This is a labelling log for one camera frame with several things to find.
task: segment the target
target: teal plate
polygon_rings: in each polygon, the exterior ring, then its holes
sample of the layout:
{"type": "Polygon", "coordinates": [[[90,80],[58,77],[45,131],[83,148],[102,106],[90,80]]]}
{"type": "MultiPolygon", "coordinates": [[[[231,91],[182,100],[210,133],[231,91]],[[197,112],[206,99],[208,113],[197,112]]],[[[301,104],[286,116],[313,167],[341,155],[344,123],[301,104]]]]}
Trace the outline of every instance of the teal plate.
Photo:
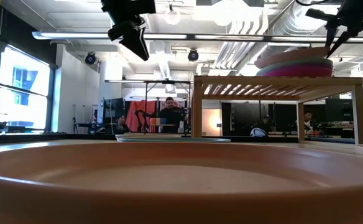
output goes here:
{"type": "Polygon", "coordinates": [[[282,62],[282,63],[276,63],[273,65],[269,65],[265,68],[260,69],[257,72],[257,76],[261,76],[267,72],[270,72],[272,70],[276,70],[279,68],[283,68],[286,66],[290,66],[290,65],[301,65],[301,64],[310,64],[310,65],[321,65],[321,64],[325,64],[325,65],[333,65],[333,62],[329,59],[326,58],[310,58],[310,59],[304,59],[304,60],[294,60],[294,61],[289,61],[289,62],[282,62]]]}
{"type": "Polygon", "coordinates": [[[139,137],[124,137],[118,138],[119,142],[197,142],[197,143],[230,143],[230,139],[216,138],[139,138],[139,137]]]}

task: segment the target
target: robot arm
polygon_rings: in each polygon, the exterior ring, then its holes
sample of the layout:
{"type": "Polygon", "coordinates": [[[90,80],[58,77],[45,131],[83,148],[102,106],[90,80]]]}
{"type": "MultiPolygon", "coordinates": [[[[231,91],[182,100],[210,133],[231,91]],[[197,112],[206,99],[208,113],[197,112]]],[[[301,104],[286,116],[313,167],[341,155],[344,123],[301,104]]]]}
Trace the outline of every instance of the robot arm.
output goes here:
{"type": "Polygon", "coordinates": [[[111,41],[119,42],[143,60],[149,59],[144,41],[145,21],[140,14],[156,13],[154,0],[101,0],[103,12],[107,12],[115,24],[108,31],[111,41]]]}
{"type": "Polygon", "coordinates": [[[326,47],[331,46],[336,34],[338,33],[339,26],[347,27],[347,31],[342,33],[340,38],[329,51],[329,57],[338,47],[349,40],[350,37],[357,37],[358,33],[363,31],[363,0],[344,0],[336,15],[325,14],[323,11],[317,9],[309,9],[307,10],[306,16],[327,21],[327,24],[325,25],[325,28],[328,31],[326,47]]]}
{"type": "Polygon", "coordinates": [[[140,119],[139,119],[139,113],[142,113],[142,116],[144,118],[144,130],[148,131],[149,125],[147,124],[147,117],[156,118],[156,116],[154,114],[146,113],[143,110],[135,110],[134,115],[136,116],[136,119],[137,119],[137,132],[142,131],[142,126],[143,126],[143,124],[140,122],[140,119]]]}

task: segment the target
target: wooden dish rack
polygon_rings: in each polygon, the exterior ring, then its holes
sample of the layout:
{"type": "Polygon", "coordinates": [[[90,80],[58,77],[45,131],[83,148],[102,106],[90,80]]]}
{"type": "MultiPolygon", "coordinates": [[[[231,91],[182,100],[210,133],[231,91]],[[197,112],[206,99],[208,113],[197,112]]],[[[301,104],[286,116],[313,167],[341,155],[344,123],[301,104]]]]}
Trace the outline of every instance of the wooden dish rack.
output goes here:
{"type": "Polygon", "coordinates": [[[202,137],[203,100],[288,100],[297,105],[298,138],[305,140],[304,102],[352,92],[355,143],[363,144],[363,80],[343,77],[194,77],[192,137],[202,137]]]}

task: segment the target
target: window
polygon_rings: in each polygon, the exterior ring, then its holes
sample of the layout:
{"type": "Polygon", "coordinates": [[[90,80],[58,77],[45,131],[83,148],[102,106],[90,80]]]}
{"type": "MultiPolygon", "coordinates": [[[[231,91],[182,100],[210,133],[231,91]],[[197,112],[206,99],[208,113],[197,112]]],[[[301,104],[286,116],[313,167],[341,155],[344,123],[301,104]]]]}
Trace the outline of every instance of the window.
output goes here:
{"type": "Polygon", "coordinates": [[[6,47],[1,55],[0,121],[8,126],[45,129],[50,67],[6,47]]]}

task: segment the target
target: security camera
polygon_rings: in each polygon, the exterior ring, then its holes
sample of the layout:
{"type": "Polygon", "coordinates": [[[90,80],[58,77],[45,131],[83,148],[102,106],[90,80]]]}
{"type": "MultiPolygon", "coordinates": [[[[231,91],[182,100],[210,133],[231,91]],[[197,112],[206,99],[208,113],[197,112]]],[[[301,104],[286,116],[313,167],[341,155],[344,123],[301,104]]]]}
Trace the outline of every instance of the security camera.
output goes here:
{"type": "Polygon", "coordinates": [[[88,52],[88,56],[85,58],[85,63],[88,65],[94,65],[97,61],[95,52],[88,52]]]}
{"type": "Polygon", "coordinates": [[[200,55],[198,55],[198,52],[196,51],[196,49],[191,49],[190,53],[188,53],[188,60],[191,62],[195,62],[198,60],[198,57],[200,55]]]}
{"type": "Polygon", "coordinates": [[[143,60],[149,59],[149,51],[144,41],[145,24],[141,14],[156,13],[154,0],[101,0],[103,12],[107,12],[115,24],[108,31],[114,41],[120,37],[120,44],[143,60]]]}

